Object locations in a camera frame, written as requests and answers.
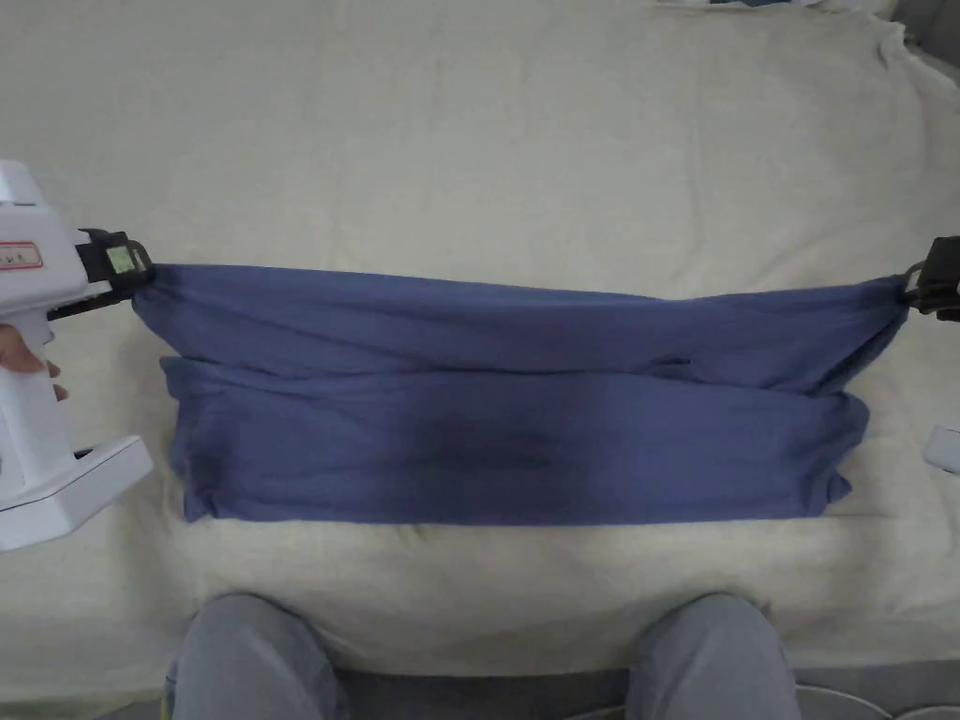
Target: leg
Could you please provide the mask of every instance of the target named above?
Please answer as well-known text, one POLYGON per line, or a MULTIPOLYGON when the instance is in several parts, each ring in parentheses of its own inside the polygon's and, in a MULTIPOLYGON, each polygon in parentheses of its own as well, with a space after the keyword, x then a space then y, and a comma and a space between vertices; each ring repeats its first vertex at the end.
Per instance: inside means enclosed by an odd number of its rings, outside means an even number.
POLYGON ((667 615, 631 668, 628 720, 802 720, 780 639, 754 606, 715 594, 667 615))
POLYGON ((173 720, 347 717, 313 629, 253 595, 227 595, 200 611, 170 683, 173 720))

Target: bed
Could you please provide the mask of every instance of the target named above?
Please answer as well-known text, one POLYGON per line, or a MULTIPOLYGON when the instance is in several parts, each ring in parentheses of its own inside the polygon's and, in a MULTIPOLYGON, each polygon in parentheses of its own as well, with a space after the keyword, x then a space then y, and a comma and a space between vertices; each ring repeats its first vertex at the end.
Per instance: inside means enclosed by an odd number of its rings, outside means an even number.
MULTIPOLYGON (((0 156, 156 261, 683 298, 889 275, 960 232, 960 91, 863 12, 49 0, 0 10, 0 63, 0 156)), ((232 589, 387 673, 617 666, 713 589, 798 665, 960 655, 960 484, 922 458, 960 427, 955 325, 912 317, 853 383, 873 417, 829 516, 565 529, 187 524, 166 348, 129 307, 55 330, 77 444, 138 433, 158 468, 0 556, 0 701, 157 688, 232 589)))

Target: white robotic arm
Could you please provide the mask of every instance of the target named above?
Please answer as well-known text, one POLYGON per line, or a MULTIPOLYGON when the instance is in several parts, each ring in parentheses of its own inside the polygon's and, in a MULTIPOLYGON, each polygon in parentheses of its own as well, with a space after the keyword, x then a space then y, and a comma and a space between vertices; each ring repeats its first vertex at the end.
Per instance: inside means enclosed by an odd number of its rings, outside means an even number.
MULTIPOLYGON (((66 228, 27 168, 0 160, 0 324, 38 358, 48 317, 123 300, 152 276, 141 246, 66 228)), ((152 468, 134 436, 75 453, 47 373, 0 369, 0 552, 76 530, 152 468)))

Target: folded blue t-shirt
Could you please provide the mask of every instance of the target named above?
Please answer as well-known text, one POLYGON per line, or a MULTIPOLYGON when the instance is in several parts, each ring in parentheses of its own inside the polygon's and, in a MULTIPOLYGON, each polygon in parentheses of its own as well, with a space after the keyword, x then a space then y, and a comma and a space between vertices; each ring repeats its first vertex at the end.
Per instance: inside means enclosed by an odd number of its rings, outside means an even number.
POLYGON ((188 519, 603 525, 821 514, 900 279, 696 300, 159 266, 188 519))

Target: human hand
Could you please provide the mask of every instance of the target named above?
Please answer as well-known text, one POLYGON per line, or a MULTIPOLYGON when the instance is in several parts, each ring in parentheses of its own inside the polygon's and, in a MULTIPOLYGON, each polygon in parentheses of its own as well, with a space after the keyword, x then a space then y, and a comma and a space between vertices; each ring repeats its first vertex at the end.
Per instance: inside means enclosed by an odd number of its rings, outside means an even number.
MULTIPOLYGON (((12 372, 43 370, 43 363, 30 352, 20 333, 11 325, 0 325, 0 368, 12 372)), ((60 368, 53 363, 47 363, 47 370, 51 377, 60 375, 60 368)), ((60 385, 54 385, 54 390, 57 393, 57 400, 64 400, 69 395, 60 385)))

